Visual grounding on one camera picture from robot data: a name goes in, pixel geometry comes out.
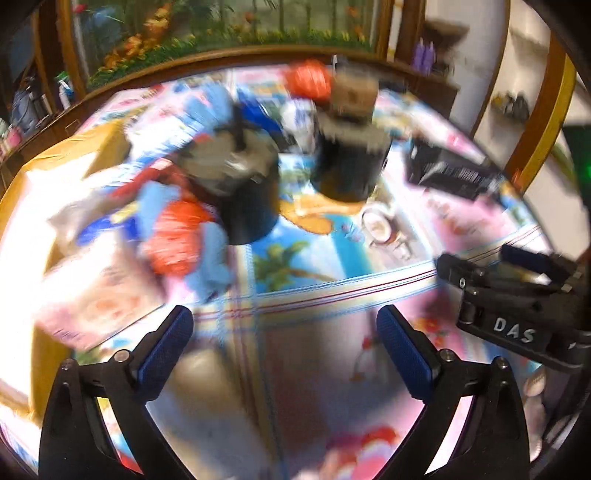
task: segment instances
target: brown box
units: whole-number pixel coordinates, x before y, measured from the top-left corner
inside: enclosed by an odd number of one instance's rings
[[[378,89],[376,78],[338,72],[330,92],[330,110],[338,116],[371,119]]]

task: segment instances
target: black container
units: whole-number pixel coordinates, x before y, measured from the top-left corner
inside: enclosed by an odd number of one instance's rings
[[[363,202],[372,194],[392,144],[383,129],[319,114],[318,150],[312,185],[340,202]]]
[[[185,147],[177,163],[197,198],[217,209],[230,245],[254,242],[277,223],[279,156],[268,135],[221,129],[211,140]]]
[[[474,201],[480,195],[498,200],[502,174],[455,152],[415,140],[405,157],[409,183],[441,190]]]
[[[277,223],[279,163],[274,163],[266,176],[256,175],[243,181],[227,196],[212,194],[197,179],[190,180],[196,196],[219,212],[229,245],[245,245],[259,240]]]

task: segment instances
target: purple bottle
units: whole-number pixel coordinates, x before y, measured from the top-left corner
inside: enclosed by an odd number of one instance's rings
[[[423,56],[425,55],[425,44],[423,43],[423,39],[417,43],[417,46],[414,47],[414,55],[413,55],[413,62],[411,66],[415,70],[421,70],[421,66],[423,65]]]
[[[423,63],[421,64],[421,73],[424,75],[429,75],[431,73],[431,68],[433,68],[433,64],[435,63],[435,46],[433,42],[429,45],[428,48],[425,49],[425,53],[423,55]]]

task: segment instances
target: pink package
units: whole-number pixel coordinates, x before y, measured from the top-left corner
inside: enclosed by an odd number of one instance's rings
[[[163,303],[154,274],[116,229],[104,231],[49,271],[37,298],[37,325],[81,351],[101,344]]]

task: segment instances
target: table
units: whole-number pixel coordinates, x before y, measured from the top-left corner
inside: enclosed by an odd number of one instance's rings
[[[198,89],[213,78],[231,92],[256,95],[274,111],[288,98],[281,81],[284,68],[226,70],[119,92],[81,130],[141,107],[144,112],[130,135],[131,155],[160,155],[163,145],[182,132],[174,123],[179,85]],[[386,125],[401,113],[433,142],[477,163],[485,160],[476,145],[416,98],[381,91],[375,119]],[[407,184],[402,160],[408,148],[407,142],[395,143],[373,195],[364,205],[349,206],[314,191],[308,177],[312,157],[281,154],[278,223],[253,244],[229,248],[235,282],[223,297],[191,305],[196,328],[186,358],[193,363],[177,367],[161,397],[148,406],[199,478],[239,472],[253,478],[317,478],[319,465],[334,451],[349,455],[340,480],[371,478],[422,408],[376,339],[376,312],[386,304],[394,303],[437,348],[474,361],[506,356],[519,385],[537,366],[455,327],[459,294],[437,283],[433,259],[449,251],[486,264],[506,242],[549,251],[540,226],[508,181],[500,186],[505,207]],[[8,231],[18,223],[13,220]],[[395,241],[383,241],[389,237]],[[185,292],[177,294],[171,304],[191,304]],[[157,310],[90,352],[77,352],[77,359],[91,363],[118,349],[132,349],[170,308]],[[195,365],[207,365],[211,375],[200,377],[191,370]],[[227,402],[195,400],[191,395],[200,393],[191,386],[199,382],[214,385],[216,395],[223,394]],[[108,402],[101,407],[122,459],[137,468]],[[464,399],[431,468],[449,458],[468,408],[469,399]],[[0,427],[36,470],[39,428],[1,405]]]

